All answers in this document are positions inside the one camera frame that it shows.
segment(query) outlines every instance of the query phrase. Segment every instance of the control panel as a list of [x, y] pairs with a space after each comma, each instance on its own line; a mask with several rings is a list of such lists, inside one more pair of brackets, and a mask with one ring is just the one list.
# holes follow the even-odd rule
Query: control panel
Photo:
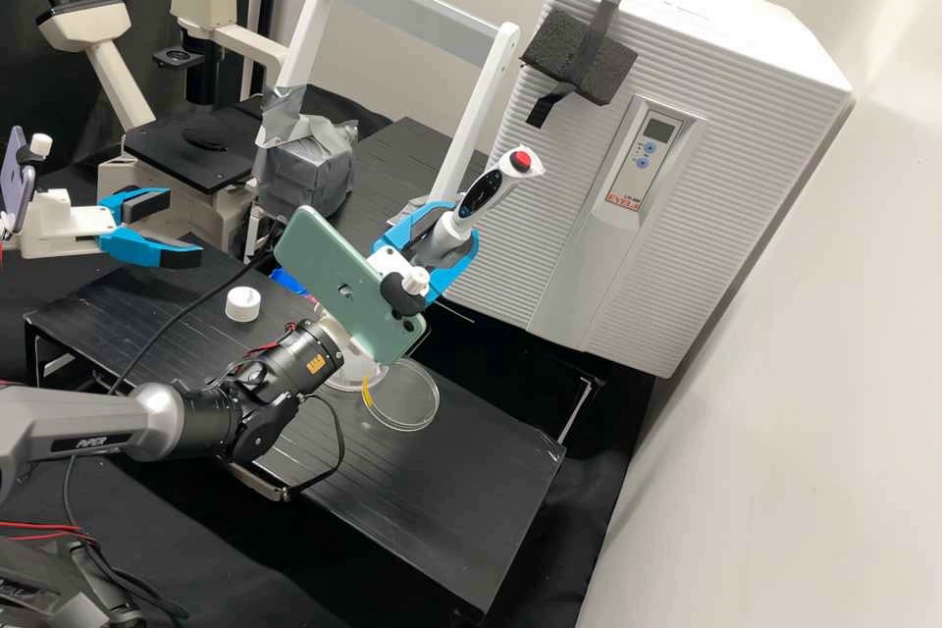
[[621, 168], [608, 187], [605, 201], [638, 211], [683, 125], [679, 118], [649, 110], [634, 139], [625, 141], [627, 149], [619, 156]]

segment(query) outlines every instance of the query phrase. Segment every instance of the black strap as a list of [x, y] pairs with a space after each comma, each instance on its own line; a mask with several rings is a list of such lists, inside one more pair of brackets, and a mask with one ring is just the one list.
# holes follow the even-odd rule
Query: black strap
[[596, 14], [589, 24], [589, 30], [582, 38], [579, 50], [566, 70], [565, 80], [557, 83], [556, 88], [534, 104], [530, 115], [527, 116], [529, 125], [534, 128], [542, 128], [552, 107], [576, 90], [579, 83], [582, 82], [583, 74], [589, 69], [592, 60], [596, 58], [596, 54], [599, 53], [602, 40], [605, 38], [605, 33], [608, 32], [608, 26], [611, 24], [611, 19], [614, 17], [615, 11], [618, 10], [620, 2], [621, 0], [602, 0], [599, 3]]

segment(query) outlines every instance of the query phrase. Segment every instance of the smartphone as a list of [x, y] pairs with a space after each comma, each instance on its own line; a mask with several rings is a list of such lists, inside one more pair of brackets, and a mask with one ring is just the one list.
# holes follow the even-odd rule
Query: smartphone
[[32, 166], [21, 167], [17, 162], [17, 152], [25, 145], [23, 128], [13, 126], [7, 140], [3, 165], [0, 165], [0, 195], [3, 196], [3, 210], [6, 212], [5, 226], [13, 235], [23, 229], [26, 208], [36, 188], [36, 170]]

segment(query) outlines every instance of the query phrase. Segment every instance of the green smartphone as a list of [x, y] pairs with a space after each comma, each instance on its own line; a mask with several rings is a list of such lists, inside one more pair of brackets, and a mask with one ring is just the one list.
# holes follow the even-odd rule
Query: green smartphone
[[294, 212], [275, 257], [377, 363], [401, 358], [425, 333], [421, 314], [393, 316], [380, 274], [310, 206]]

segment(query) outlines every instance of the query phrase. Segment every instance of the digital display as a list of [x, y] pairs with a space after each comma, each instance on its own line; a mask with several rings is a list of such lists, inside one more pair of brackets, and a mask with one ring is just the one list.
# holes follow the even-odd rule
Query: digital display
[[648, 126], [645, 128], [644, 135], [645, 137], [650, 137], [655, 139], [658, 142], [669, 142], [670, 137], [674, 134], [674, 127], [668, 123], [662, 123], [659, 120], [651, 118], [648, 121]]

